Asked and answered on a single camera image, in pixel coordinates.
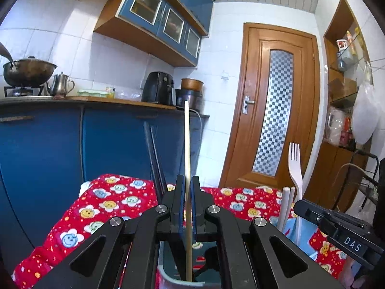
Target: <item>stainless steel kettle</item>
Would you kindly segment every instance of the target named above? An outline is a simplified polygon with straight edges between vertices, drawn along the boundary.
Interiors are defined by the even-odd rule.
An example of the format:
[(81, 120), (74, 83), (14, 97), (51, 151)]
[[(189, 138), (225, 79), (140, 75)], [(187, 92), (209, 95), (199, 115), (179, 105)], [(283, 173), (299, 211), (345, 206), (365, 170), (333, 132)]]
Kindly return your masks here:
[[(48, 91), (48, 93), (51, 96), (62, 95), (62, 96), (65, 97), (69, 92), (71, 92), (75, 88), (74, 81), (73, 80), (69, 80), (68, 78), (69, 78), (69, 76), (68, 75), (64, 75), (63, 72), (53, 76), (52, 87), (49, 86), (48, 81), (46, 82), (47, 83), (47, 91)], [(72, 82), (73, 87), (70, 90), (67, 90), (67, 84), (69, 82)]]

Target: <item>white tiled wall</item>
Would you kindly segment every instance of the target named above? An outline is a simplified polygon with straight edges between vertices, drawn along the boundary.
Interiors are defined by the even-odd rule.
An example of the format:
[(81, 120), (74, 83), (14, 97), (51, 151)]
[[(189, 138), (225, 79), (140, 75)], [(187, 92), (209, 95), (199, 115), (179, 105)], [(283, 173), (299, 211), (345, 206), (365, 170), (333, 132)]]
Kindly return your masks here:
[[(318, 42), (320, 40), (314, 14), (272, 4), (214, 3), (209, 37), (202, 40), (197, 68), (175, 68), (174, 72), (177, 88), (184, 77), (204, 82), (202, 113), (210, 118), (203, 133), (197, 169), (197, 175), (204, 186), (217, 187), (221, 177), (234, 115), (245, 22), (297, 29), (315, 35)], [(229, 80), (221, 79), (222, 72), (229, 74)], [(325, 85), (323, 75), (321, 85)], [(322, 131), (317, 130), (308, 170), (312, 170), (315, 164), (322, 132), (323, 128)], [(308, 174), (307, 171), (305, 177), (309, 180)]]
[[(81, 88), (133, 91), (149, 72), (172, 74), (174, 68), (120, 41), (93, 33), (107, 0), (18, 0), (0, 26), (2, 42), (13, 59), (48, 60)], [(6, 63), (0, 58), (0, 66)], [(0, 86), (7, 85), (0, 68)]]
[[(323, 36), (326, 32), (339, 1), (340, 0), (318, 0), (317, 9), (315, 11), (315, 18), (321, 36)], [(350, 5), (361, 28), (370, 60), (374, 61), (381, 59), (380, 61), (372, 63), (373, 83), (376, 90), (376, 95), (378, 97), (377, 100), (385, 110), (385, 36), (377, 24), (375, 18), (362, 0), (347, 0), (347, 2)], [(370, 151), (377, 155), (380, 160), (385, 157), (384, 111), (382, 112), (379, 124), (373, 133), (372, 147)], [(374, 166), (374, 160), (369, 159), (367, 166), (368, 169), (374, 170)], [(362, 196), (362, 193), (359, 192), (354, 205), (360, 205), (359, 201), (362, 200)]]

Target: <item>cardboard box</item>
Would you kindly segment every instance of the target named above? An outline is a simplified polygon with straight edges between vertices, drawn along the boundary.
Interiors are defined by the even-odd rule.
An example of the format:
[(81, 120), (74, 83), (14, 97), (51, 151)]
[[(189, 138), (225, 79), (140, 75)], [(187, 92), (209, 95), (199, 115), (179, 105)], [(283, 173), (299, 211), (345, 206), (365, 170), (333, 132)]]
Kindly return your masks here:
[(343, 81), (336, 78), (335, 80), (329, 82), (328, 87), (329, 95), (332, 101), (357, 92), (357, 82), (350, 78), (345, 78)]

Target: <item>metal screw cap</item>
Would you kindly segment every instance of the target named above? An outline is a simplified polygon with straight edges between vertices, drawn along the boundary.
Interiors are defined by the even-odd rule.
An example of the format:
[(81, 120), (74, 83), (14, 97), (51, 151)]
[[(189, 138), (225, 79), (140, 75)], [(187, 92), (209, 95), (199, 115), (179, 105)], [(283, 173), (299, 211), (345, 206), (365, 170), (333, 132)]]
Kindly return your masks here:
[(110, 219), (111, 226), (119, 226), (122, 223), (122, 219), (120, 217), (113, 217)]
[(217, 206), (217, 205), (211, 205), (211, 206), (208, 207), (208, 210), (209, 210), (210, 213), (214, 213), (215, 214), (215, 213), (218, 213), (221, 210), (221, 208), (219, 206)]
[(259, 227), (263, 227), (263, 226), (266, 226), (267, 224), (267, 220), (265, 220), (263, 217), (257, 217), (255, 220), (254, 220), (254, 223), (259, 226)]
[(165, 206), (164, 204), (159, 204), (156, 206), (155, 210), (158, 213), (164, 213), (165, 211), (167, 211), (167, 206)]

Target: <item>checkered glass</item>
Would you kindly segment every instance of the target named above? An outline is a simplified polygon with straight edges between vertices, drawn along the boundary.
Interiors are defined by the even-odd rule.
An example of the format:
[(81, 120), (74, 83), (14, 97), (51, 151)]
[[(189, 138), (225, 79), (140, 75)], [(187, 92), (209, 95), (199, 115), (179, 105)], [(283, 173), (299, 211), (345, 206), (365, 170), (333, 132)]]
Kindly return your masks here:
[(293, 92), (293, 55), (270, 51), (269, 88), (253, 172), (275, 176), (288, 128)]

